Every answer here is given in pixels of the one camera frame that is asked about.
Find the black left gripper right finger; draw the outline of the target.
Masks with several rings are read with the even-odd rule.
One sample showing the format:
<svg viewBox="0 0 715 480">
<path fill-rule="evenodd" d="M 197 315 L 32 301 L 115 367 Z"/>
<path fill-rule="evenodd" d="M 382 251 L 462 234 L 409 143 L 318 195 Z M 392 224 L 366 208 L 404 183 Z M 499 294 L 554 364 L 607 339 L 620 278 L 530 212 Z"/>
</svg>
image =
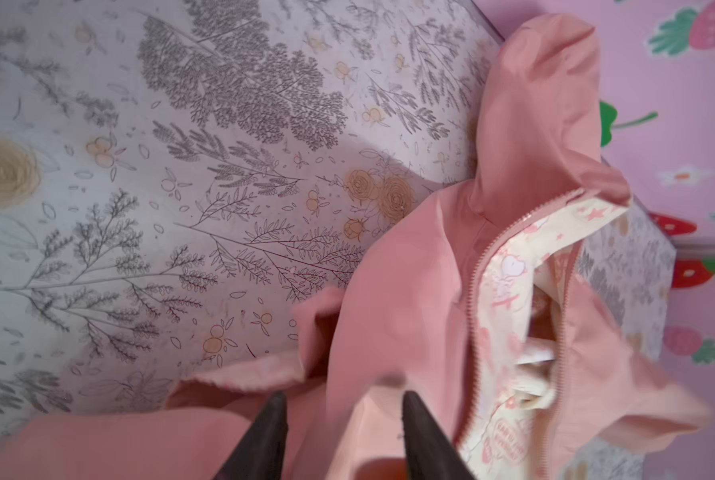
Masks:
<svg viewBox="0 0 715 480">
<path fill-rule="evenodd" d="M 401 420 L 407 478 L 475 479 L 417 392 L 406 391 L 403 394 Z"/>
</svg>

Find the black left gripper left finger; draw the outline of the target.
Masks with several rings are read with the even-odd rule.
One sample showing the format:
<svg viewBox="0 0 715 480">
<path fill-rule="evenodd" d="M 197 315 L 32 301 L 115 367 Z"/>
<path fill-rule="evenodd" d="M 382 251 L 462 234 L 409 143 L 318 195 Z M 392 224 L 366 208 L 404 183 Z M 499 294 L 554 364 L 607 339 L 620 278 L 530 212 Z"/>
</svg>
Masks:
<svg viewBox="0 0 715 480">
<path fill-rule="evenodd" d="M 288 400 L 274 393 L 254 419 L 215 480 L 280 480 L 289 432 Z"/>
</svg>

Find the pink hooded zip jacket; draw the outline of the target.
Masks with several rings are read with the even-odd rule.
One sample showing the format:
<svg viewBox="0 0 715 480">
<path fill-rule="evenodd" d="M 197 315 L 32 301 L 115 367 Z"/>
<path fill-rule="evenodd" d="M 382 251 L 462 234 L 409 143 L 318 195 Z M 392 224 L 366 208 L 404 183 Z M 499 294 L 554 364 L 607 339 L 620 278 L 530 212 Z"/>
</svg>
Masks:
<svg viewBox="0 0 715 480">
<path fill-rule="evenodd" d="M 401 478 L 419 393 L 481 479 L 711 410 L 593 287 L 673 256 L 601 157 L 601 47 L 449 2 L 0 1 L 0 479 Z"/>
</svg>

